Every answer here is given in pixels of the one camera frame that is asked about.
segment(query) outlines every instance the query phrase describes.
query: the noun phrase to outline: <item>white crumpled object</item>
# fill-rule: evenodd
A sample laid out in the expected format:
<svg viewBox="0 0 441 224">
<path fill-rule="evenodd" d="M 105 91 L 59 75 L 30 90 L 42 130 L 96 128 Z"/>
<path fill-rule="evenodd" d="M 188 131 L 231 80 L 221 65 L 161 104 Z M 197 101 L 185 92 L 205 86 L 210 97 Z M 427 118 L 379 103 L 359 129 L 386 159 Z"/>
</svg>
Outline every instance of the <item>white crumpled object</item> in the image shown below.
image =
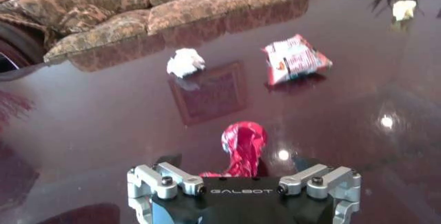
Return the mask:
<svg viewBox="0 0 441 224">
<path fill-rule="evenodd" d="M 396 1 L 392 4 L 391 15 L 394 16 L 395 21 L 406 20 L 412 18 L 412 11 L 415 8 L 415 1 Z"/>
<path fill-rule="evenodd" d="M 198 56 L 193 49 L 178 49 L 176 55 L 168 60 L 166 73 L 182 78 L 185 75 L 192 74 L 197 69 L 205 68 L 205 61 Z"/>
</svg>

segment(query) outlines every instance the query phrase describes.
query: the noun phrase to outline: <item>red wrapper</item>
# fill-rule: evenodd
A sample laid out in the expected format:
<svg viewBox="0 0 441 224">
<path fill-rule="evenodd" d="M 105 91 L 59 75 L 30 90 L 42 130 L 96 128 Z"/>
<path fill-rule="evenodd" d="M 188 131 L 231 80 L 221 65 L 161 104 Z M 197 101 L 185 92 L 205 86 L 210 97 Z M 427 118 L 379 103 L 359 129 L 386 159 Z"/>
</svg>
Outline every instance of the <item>red wrapper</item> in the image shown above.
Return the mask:
<svg viewBox="0 0 441 224">
<path fill-rule="evenodd" d="M 201 177 L 255 177 L 267 133 L 255 122 L 237 122 L 221 134 L 221 147 L 229 154 L 229 166 L 221 173 L 202 172 Z"/>
<path fill-rule="evenodd" d="M 268 55 L 268 85 L 288 81 L 332 65 L 299 34 L 284 41 L 271 43 L 263 51 Z"/>
</svg>

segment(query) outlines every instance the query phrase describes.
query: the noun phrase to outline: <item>sofa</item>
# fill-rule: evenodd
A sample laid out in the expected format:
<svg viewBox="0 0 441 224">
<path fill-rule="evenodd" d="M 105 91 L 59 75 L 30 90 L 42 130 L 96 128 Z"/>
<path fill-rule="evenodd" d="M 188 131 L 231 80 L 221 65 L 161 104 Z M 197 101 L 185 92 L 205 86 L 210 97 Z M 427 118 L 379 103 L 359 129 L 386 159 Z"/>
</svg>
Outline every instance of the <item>sofa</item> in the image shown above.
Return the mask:
<svg viewBox="0 0 441 224">
<path fill-rule="evenodd" d="M 295 2 L 293 8 L 303 8 L 304 1 Z M 18 41 L 11 44 L 33 57 L 31 62 L 43 54 L 45 63 L 58 63 L 126 39 L 152 41 L 158 47 L 166 34 L 172 40 L 170 29 L 288 2 L 292 0 L 0 0 L 0 28 L 13 26 L 31 37 L 26 40 L 39 40 L 31 47 Z"/>
</svg>

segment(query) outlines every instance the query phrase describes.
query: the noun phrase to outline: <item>dark wood tabletop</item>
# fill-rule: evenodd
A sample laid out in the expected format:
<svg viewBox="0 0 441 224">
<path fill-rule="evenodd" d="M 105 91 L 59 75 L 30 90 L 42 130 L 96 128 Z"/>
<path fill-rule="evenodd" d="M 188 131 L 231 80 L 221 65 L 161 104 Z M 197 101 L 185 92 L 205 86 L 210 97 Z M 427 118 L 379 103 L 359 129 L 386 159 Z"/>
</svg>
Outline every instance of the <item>dark wood tabletop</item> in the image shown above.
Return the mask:
<svg viewBox="0 0 441 224">
<path fill-rule="evenodd" d="M 267 130 L 268 175 L 307 158 L 359 171 L 352 223 L 441 223 L 441 0 L 416 0 L 400 25 L 386 0 L 371 2 L 305 0 L 300 15 L 251 28 L 233 13 L 174 29 L 173 40 L 138 38 L 0 75 L 0 223 L 136 223 L 128 168 L 181 154 L 189 173 L 221 172 L 220 134 L 247 120 Z M 260 48 L 293 34 L 333 67 L 268 88 Z M 182 46 L 206 70 L 180 82 L 165 64 Z"/>
</svg>

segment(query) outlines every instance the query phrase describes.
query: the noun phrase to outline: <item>chip bag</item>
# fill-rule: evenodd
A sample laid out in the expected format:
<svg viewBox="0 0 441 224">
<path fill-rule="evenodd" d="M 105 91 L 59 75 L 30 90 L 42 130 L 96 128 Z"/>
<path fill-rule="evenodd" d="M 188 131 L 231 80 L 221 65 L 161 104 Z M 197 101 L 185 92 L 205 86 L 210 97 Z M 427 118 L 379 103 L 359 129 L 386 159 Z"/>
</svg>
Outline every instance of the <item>chip bag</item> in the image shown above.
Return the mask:
<svg viewBox="0 0 441 224">
<path fill-rule="evenodd" d="M 271 43 L 263 51 L 268 55 L 268 85 L 285 82 L 332 66 L 332 62 L 299 34 L 284 41 Z"/>
</svg>

